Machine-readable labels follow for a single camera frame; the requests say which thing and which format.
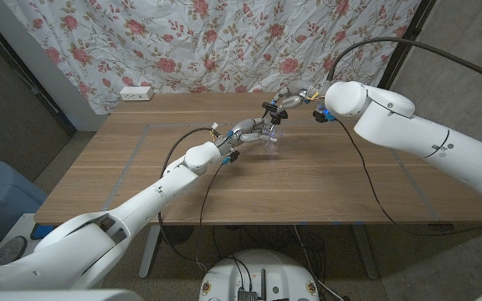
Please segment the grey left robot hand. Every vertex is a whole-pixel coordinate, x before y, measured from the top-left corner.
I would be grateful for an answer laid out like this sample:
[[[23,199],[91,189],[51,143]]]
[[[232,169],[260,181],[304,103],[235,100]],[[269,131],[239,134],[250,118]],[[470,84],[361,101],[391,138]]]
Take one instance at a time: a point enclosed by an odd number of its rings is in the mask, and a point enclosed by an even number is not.
[[[272,151],[277,148],[276,144],[282,137],[278,126],[266,118],[246,119],[237,123],[226,135],[220,135],[214,145],[222,155],[232,151],[244,143],[252,143],[261,140],[265,147]]]

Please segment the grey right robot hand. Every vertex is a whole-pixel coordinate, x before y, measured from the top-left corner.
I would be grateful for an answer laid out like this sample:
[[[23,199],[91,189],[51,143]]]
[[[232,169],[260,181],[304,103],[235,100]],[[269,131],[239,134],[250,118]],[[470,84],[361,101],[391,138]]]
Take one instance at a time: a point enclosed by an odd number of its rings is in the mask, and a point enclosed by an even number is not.
[[[275,94],[271,104],[277,106],[278,113],[310,103],[315,104],[318,110],[324,110],[326,91],[330,87],[330,81],[316,84],[304,80],[293,80]]]

